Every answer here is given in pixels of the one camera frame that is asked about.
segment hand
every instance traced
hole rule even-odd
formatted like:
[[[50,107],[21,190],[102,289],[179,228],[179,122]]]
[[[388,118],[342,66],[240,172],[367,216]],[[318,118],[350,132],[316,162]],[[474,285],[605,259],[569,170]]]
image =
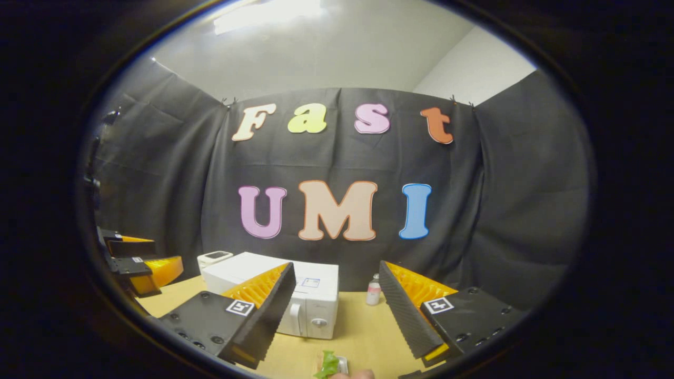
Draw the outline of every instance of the hand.
[[[348,376],[340,372],[330,376],[330,379],[375,379],[375,373],[372,372],[372,370],[361,370],[354,373],[352,376]]]

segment finger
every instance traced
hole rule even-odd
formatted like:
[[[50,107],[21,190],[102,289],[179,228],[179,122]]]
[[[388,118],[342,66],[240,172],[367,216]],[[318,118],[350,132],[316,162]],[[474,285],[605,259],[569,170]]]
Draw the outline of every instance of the finger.
[[[375,373],[372,370],[361,370],[353,374],[351,379],[375,379]]]

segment white microwave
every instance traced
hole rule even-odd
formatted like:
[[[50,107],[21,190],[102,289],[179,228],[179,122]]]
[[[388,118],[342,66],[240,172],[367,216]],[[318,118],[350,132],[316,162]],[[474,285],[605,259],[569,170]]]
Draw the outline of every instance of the white microwave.
[[[202,269],[206,289],[221,294],[256,275],[292,262],[297,285],[277,332],[331,339],[339,302],[339,266],[243,252]]]

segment bottle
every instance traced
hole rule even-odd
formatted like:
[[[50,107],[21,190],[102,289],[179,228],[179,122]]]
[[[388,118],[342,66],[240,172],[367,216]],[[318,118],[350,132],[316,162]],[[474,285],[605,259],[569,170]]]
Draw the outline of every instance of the bottle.
[[[379,294],[381,293],[381,286],[379,285],[379,274],[374,274],[374,279],[367,286],[367,297],[365,302],[367,305],[377,305],[379,303]]]

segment green lettuce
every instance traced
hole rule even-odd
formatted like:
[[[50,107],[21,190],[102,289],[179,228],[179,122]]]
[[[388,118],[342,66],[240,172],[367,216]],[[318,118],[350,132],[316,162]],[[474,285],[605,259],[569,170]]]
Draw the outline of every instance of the green lettuce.
[[[325,379],[332,374],[339,372],[339,359],[335,357],[334,351],[323,350],[323,367],[321,371],[314,374],[318,379]]]

